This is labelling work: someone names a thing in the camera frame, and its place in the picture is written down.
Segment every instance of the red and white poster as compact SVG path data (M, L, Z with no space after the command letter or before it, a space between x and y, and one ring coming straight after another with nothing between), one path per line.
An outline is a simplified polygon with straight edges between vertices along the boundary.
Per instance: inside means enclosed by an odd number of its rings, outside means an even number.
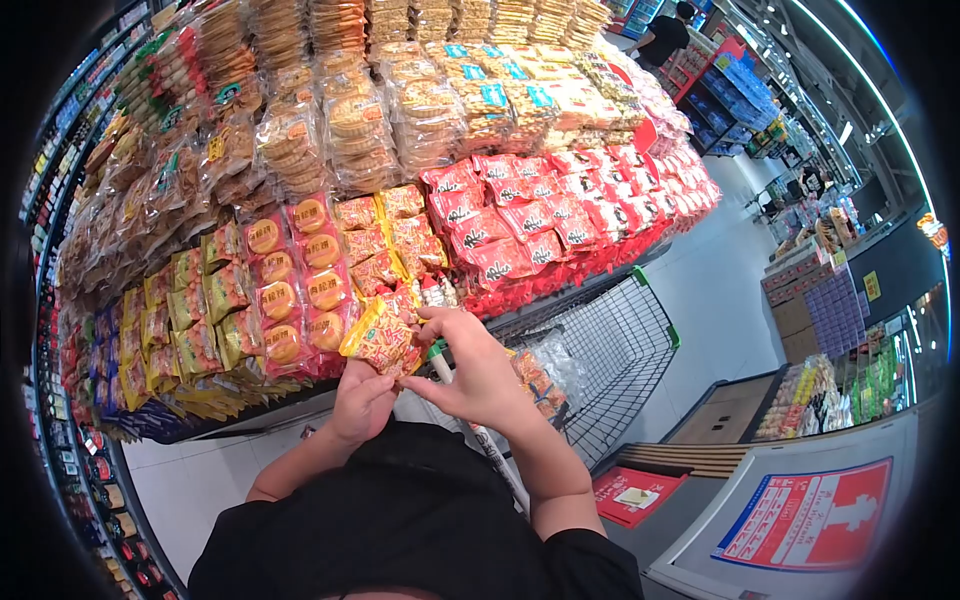
M781 571L838 571L867 558L893 457L859 467L763 477L717 561Z
M631 468L614 467L593 482L597 513L633 529L673 493L686 475L667 477Z

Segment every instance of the shopping cart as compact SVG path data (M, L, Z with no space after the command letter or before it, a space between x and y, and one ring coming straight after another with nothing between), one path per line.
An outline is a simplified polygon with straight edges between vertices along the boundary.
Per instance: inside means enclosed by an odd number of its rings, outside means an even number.
M536 301L521 309L518 317L493 320L488 329L514 350L535 344L552 331L562 332L567 352L583 368L585 393L581 406L562 411L554 426L587 468L599 463L636 419L680 347L677 330L639 267L615 271L593 284L588 280L558 298ZM418 374L436 378L429 365ZM401 404L402 419L458 429L455 419L428 402ZM509 456L506 441L494 438Z

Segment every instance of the white tile floor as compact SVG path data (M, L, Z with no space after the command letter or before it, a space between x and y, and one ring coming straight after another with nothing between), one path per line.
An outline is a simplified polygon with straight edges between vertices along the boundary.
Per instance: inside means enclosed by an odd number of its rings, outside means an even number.
M758 284L775 245L766 227L754 225L742 208L782 165L746 157L708 157L705 163L724 201L646 267L683 343L623 442L656 442L712 382L783 362ZM300 441L303 426L253 438L124 446L144 510L184 582L217 515L243 502L256 474Z

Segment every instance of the wire basket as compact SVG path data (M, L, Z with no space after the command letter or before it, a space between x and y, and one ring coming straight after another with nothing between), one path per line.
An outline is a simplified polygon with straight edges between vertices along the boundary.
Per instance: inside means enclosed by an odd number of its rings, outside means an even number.
M555 329L563 332L567 351L583 368L585 400L575 412L558 415L554 424L587 468L593 468L660 383L680 336L639 267L490 332L505 347L520 349Z

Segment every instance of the person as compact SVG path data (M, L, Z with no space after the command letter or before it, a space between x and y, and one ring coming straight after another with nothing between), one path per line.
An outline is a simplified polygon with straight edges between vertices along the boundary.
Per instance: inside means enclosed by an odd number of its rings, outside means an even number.
M678 2L676 18L662 14L650 21L647 32L640 41L627 48L625 54L629 57L634 50L639 50L636 63L644 71L655 72L675 50L684 49L690 43L690 33L687 32L686 25L695 13L690 3Z
M392 418L395 382L349 360L333 416L220 513L190 573L193 600L642 598L632 554L607 540L590 475L522 391L473 315L422 308L453 383L396 384L510 443L529 522L486 456L429 423Z

